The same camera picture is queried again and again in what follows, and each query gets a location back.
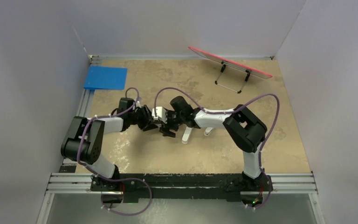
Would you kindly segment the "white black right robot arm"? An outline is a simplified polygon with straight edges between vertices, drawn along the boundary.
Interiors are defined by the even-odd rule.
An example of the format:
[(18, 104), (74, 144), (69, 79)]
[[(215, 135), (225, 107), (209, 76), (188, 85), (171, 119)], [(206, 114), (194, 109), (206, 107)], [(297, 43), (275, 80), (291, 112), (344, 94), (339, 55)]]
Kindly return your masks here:
[(191, 129), (225, 129), (243, 151), (244, 186), (249, 190), (260, 186), (262, 168), (258, 157), (267, 127), (254, 113), (244, 105), (229, 110), (193, 108), (182, 96), (175, 97), (170, 105), (172, 110), (160, 106), (152, 109), (152, 118), (163, 136), (174, 138), (180, 125)]

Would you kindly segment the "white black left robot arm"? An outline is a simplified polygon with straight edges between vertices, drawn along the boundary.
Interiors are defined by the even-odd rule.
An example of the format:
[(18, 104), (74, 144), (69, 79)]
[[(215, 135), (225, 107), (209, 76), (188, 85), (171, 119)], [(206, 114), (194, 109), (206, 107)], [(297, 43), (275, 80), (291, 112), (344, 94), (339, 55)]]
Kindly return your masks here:
[(78, 162), (92, 173), (102, 178), (102, 185), (109, 191), (120, 186), (120, 174), (117, 165), (101, 155), (103, 137), (108, 133), (126, 131), (137, 125), (142, 131), (158, 128), (154, 124), (151, 110), (131, 98), (121, 98), (116, 114), (101, 116), (94, 120), (75, 116), (64, 137), (61, 155)]

